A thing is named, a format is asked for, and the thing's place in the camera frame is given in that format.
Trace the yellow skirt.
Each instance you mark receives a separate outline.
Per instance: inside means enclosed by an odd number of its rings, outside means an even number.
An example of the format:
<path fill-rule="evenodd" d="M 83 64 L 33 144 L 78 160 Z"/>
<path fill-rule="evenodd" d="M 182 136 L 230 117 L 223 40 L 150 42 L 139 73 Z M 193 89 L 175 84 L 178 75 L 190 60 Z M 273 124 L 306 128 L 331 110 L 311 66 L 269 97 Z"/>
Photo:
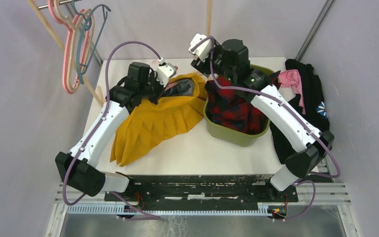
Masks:
<path fill-rule="evenodd" d="M 206 80 L 198 73 L 179 75 L 158 104 L 145 99 L 115 132 L 110 161 L 129 165 L 161 142 L 191 131 L 202 119 Z"/>

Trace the red plaid skirt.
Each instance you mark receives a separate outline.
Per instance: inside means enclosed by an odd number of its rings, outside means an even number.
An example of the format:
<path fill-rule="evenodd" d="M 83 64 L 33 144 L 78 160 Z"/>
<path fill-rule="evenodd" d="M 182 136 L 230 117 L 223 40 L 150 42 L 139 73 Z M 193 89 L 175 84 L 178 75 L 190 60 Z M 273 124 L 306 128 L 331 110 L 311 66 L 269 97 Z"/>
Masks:
<path fill-rule="evenodd" d="M 220 89 L 213 80 L 206 82 L 205 89 L 206 116 L 211 122 L 249 135 L 264 131 L 267 117 L 235 91 Z"/>

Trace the olive green plastic basket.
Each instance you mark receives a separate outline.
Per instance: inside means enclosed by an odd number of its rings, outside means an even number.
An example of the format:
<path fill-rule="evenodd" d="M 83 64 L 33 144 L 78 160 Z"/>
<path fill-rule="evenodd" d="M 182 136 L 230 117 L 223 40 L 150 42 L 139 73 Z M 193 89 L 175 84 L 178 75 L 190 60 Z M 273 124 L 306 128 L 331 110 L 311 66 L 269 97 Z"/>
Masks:
<path fill-rule="evenodd" d="M 217 139 L 220 139 L 223 141 L 227 141 L 227 142 L 239 145 L 241 147 L 248 147 L 248 146 L 252 145 L 257 140 L 257 138 L 263 136 L 267 132 L 267 130 L 269 129 L 270 120 L 268 117 L 267 117 L 267 124 L 266 124 L 264 131 L 261 132 L 260 134 L 257 134 L 257 135 L 245 134 L 245 133 L 235 131 L 235 130 L 232 130 L 230 128 L 223 127 L 221 125 L 215 124 L 215 123 L 211 122 L 208 119 L 208 117 L 206 116 L 207 100 L 206 100 L 206 103 L 204 105 L 204 118 L 207 122 L 207 125 L 206 125 L 207 131 L 214 138 L 217 138 Z"/>

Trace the grey blue plastic hanger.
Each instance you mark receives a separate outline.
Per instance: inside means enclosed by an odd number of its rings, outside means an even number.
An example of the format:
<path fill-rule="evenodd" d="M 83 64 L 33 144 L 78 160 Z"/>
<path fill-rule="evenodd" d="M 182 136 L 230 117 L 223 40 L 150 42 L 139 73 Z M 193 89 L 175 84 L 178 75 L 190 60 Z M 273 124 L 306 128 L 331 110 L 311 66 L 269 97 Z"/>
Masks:
<path fill-rule="evenodd" d="M 79 11 L 76 7 L 76 3 L 72 3 L 72 9 L 75 15 Z M 109 13 L 112 11 L 110 7 L 102 3 L 89 9 L 91 11 L 87 17 L 85 17 L 84 14 L 80 13 L 84 21 L 80 23 L 80 26 L 79 26 L 79 38 L 78 38 L 78 45 L 76 49 L 76 56 L 75 56 L 75 62 L 74 62 L 74 66 L 76 69 L 76 80 L 78 80 L 80 84 L 85 83 L 84 75 L 88 71 L 91 60 L 95 55 L 96 45 L 99 42 L 102 31 L 108 19 Z M 94 43 L 93 37 L 95 33 L 95 27 L 97 26 L 94 13 L 98 10 L 102 12 L 103 23 L 97 34 L 96 42 Z"/>

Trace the beige wooden hanger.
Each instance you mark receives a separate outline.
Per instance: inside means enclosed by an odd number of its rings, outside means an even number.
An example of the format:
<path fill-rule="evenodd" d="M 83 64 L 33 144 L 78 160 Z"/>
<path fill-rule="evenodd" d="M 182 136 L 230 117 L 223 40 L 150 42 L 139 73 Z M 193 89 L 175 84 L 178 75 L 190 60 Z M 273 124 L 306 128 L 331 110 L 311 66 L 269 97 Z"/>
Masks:
<path fill-rule="evenodd" d="M 68 94 L 74 94 L 85 84 L 84 74 L 89 66 L 92 38 L 95 32 L 94 16 L 90 8 L 74 9 L 73 17 L 62 12 L 60 0 L 49 0 L 48 7 L 53 19 L 67 30 L 62 66 L 62 86 Z"/>

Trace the pink plastic hanger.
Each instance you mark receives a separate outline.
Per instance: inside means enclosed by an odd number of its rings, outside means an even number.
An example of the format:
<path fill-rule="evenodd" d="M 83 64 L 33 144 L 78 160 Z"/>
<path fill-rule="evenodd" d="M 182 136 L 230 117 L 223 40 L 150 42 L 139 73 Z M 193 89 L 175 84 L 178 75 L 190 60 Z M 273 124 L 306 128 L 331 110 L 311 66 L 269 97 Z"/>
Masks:
<path fill-rule="evenodd" d="M 167 87 L 166 87 L 165 90 L 169 90 L 169 89 L 171 89 L 172 87 L 176 86 L 177 84 L 178 84 L 177 82 L 170 82 L 170 83 L 167 85 Z"/>
<path fill-rule="evenodd" d="M 60 5 L 55 4 L 54 6 L 51 6 L 53 4 L 54 0 L 48 0 L 47 4 L 49 5 L 49 11 L 52 15 L 53 19 L 61 25 L 64 25 L 67 29 L 67 37 L 65 42 L 65 48 L 64 48 L 64 59 L 63 59 L 63 67 L 62 67 L 62 85 L 64 90 L 68 94 L 74 94 L 77 92 L 79 87 L 78 80 L 71 80 L 71 69 L 72 69 L 72 57 L 74 53 L 73 44 L 75 42 L 75 34 L 78 30 L 80 23 L 84 21 L 82 15 L 80 13 L 84 14 L 85 17 L 87 17 L 90 13 L 90 9 L 82 9 L 78 11 L 78 13 L 74 16 L 74 18 L 71 18 L 69 16 L 64 16 L 63 13 L 60 10 Z"/>

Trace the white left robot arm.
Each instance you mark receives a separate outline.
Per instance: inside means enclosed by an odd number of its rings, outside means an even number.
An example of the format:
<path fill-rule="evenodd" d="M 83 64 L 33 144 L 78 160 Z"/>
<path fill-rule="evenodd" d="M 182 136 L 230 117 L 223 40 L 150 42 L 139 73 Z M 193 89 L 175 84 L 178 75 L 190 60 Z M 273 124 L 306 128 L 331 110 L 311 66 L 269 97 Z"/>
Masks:
<path fill-rule="evenodd" d="M 136 189 L 127 176 L 102 172 L 96 167 L 120 125 L 142 101 L 157 104 L 175 74 L 176 69 L 170 63 L 160 64 L 155 70 L 145 63 L 131 63 L 127 76 L 109 90 L 107 101 L 85 135 L 69 152 L 56 156 L 63 184 L 90 197 L 115 191 L 122 200 L 131 200 Z"/>

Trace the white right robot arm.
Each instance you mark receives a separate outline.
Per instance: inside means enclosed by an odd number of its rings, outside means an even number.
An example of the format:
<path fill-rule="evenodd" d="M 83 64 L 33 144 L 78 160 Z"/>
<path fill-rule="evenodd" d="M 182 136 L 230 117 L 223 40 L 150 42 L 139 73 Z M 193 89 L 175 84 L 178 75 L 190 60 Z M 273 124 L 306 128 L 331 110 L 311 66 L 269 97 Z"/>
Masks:
<path fill-rule="evenodd" d="M 260 110 L 283 133 L 294 153 L 266 182 L 265 195 L 271 201 L 279 201 L 285 190 L 309 175 L 312 169 L 328 155 L 334 140 L 333 134 L 321 131 L 304 119 L 279 93 L 274 79 L 249 60 L 249 50 L 239 39 L 228 39 L 222 44 L 212 36 L 196 35 L 190 42 L 189 53 L 194 55 L 191 65 L 204 74 L 222 76 L 229 86 L 217 83 L 220 89 L 229 89 Z"/>

